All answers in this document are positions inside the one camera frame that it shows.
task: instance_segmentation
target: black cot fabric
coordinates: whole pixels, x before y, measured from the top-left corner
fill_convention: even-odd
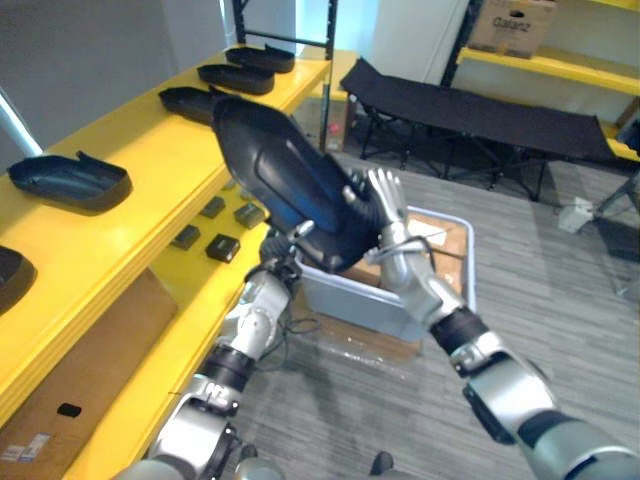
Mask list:
[[[596,117],[382,75],[362,58],[340,83],[393,117],[575,159],[614,158]]]

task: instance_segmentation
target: paper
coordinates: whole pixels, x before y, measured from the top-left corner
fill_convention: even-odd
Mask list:
[[[422,223],[415,219],[410,219],[407,227],[411,235],[425,237],[432,245],[442,247],[447,241],[447,232],[440,227]]]
[[[49,441],[49,437],[51,437],[51,435],[48,433],[36,433],[36,436],[33,437],[31,443],[27,445],[27,448],[22,452],[18,461],[21,463],[33,462],[38,456],[38,453],[40,453],[40,450],[42,450],[42,447]]]
[[[9,445],[2,455],[0,455],[0,460],[4,462],[17,462],[18,458],[24,451],[24,447],[20,445]]]

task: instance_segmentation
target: yellow shelf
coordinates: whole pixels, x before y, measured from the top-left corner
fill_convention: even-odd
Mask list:
[[[540,47],[536,55],[524,59],[463,47],[457,61],[461,63],[465,60],[494,63],[629,95],[640,95],[640,76],[637,68],[554,48]]]
[[[624,158],[626,160],[631,160],[632,162],[640,162],[640,157],[638,154],[631,150],[624,143],[616,140],[616,135],[618,134],[618,129],[609,123],[601,123],[602,131],[604,132],[605,137],[607,137],[607,143],[609,144],[609,148],[616,157]]]
[[[251,98],[291,113],[328,68],[298,60],[276,76],[272,92]],[[206,88],[190,69],[49,149],[69,156],[82,149],[127,169],[133,191],[108,212],[57,209],[0,177],[0,245],[38,271],[29,292],[0,317],[0,425],[229,179],[211,129],[166,112],[157,97],[184,85]],[[234,279],[232,288],[240,274]]]
[[[226,311],[233,305],[247,271],[258,263],[262,224],[246,230],[233,219],[242,206],[236,187],[222,192],[225,209],[213,220],[197,216],[190,223],[200,238],[185,252],[168,247],[151,265],[179,313],[122,390],[85,445],[66,479],[107,479],[140,458],[170,413],[191,374],[209,351]],[[240,240],[231,264],[208,258],[205,247],[217,233]]]
[[[590,0],[610,7],[624,8],[625,10],[640,11],[640,0]]]

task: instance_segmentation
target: white electrical box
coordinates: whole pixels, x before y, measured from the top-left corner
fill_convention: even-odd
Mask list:
[[[573,204],[564,207],[558,218],[558,228],[565,232],[576,233],[593,219],[593,204],[589,200],[575,197]]]

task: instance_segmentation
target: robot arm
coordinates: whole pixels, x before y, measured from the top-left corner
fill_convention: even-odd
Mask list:
[[[263,262],[247,275],[240,299],[225,317],[222,335],[145,460],[117,480],[220,478],[236,442],[228,418],[238,410],[256,362],[274,343],[297,276],[298,267],[290,258]]]
[[[398,178],[368,172],[385,226],[370,260],[382,266],[382,281],[406,310],[431,332],[457,373],[463,390],[491,437],[517,444],[537,478],[631,480],[640,478],[634,452],[602,430],[567,416],[544,377],[509,349],[471,312],[464,299],[435,275],[419,242],[406,227],[406,204]],[[352,198],[348,192],[346,198]]]

